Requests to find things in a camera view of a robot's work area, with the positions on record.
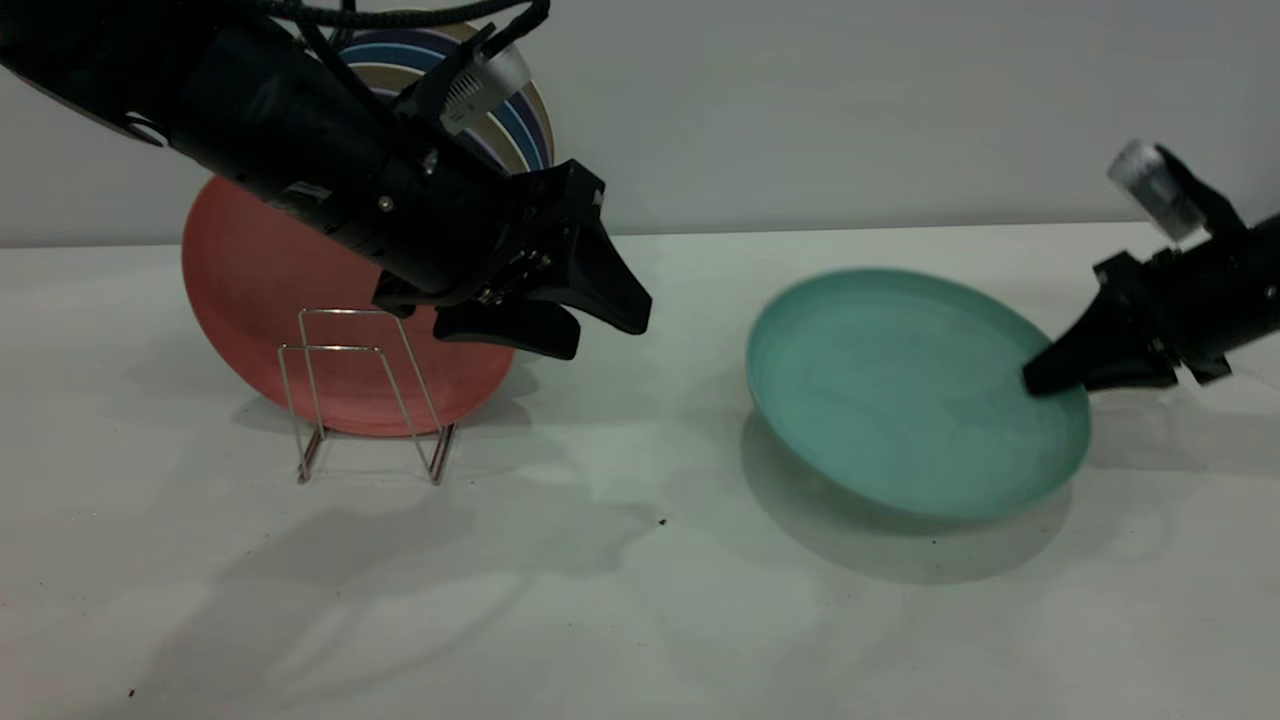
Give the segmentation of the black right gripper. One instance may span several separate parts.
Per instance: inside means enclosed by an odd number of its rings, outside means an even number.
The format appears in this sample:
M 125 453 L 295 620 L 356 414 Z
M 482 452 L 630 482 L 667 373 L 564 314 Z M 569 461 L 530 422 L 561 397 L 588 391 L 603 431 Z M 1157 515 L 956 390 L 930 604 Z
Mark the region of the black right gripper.
M 1270 217 L 1187 251 L 1100 263 L 1098 293 L 1023 368 L 1025 389 L 1164 389 L 1179 384 L 1178 366 L 1201 386 L 1230 377 L 1228 354 L 1277 332 L 1277 237 Z

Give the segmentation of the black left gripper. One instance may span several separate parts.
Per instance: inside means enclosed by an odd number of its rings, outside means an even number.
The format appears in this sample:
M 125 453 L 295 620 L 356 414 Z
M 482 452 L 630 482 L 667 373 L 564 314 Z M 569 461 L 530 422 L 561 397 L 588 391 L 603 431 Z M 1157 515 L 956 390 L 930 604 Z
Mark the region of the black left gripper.
M 436 306 L 442 342 L 564 361 L 581 325 L 562 305 L 646 332 L 652 296 L 602 224 L 604 182 L 582 164 L 512 176 L 425 120 L 360 156 L 371 165 L 344 177 L 340 242 L 381 268 L 378 307 Z

